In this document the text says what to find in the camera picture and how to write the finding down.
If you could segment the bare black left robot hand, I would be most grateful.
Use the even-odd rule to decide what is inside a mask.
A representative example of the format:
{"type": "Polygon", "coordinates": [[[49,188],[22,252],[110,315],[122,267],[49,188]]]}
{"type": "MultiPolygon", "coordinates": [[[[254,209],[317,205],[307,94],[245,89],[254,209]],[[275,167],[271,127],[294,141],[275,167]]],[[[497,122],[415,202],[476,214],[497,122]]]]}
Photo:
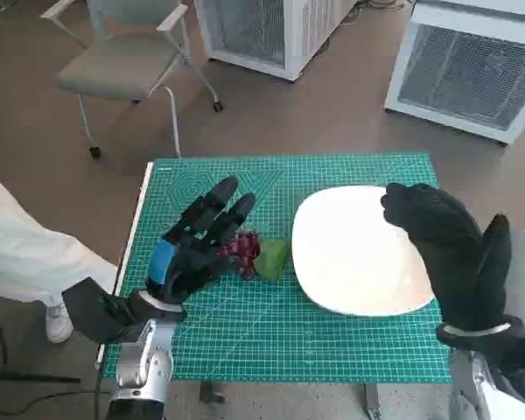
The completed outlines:
{"type": "Polygon", "coordinates": [[[230,258],[221,254],[221,247],[235,238],[256,203],[256,196],[248,192],[227,207],[238,184],[235,176],[221,180],[162,235],[151,255],[146,282],[155,299],[182,304],[228,270],[230,258]]]}

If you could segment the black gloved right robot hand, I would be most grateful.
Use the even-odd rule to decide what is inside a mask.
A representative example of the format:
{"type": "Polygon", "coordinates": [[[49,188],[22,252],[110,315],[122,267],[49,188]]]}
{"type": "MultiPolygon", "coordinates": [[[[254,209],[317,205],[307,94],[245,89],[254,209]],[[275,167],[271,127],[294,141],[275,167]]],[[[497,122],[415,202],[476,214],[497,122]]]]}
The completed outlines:
{"type": "Polygon", "coordinates": [[[512,244],[505,214],[482,230],[461,201],[426,184],[391,183],[381,205],[384,219],[402,228],[422,257],[445,324],[471,333],[508,322],[512,244]]]}

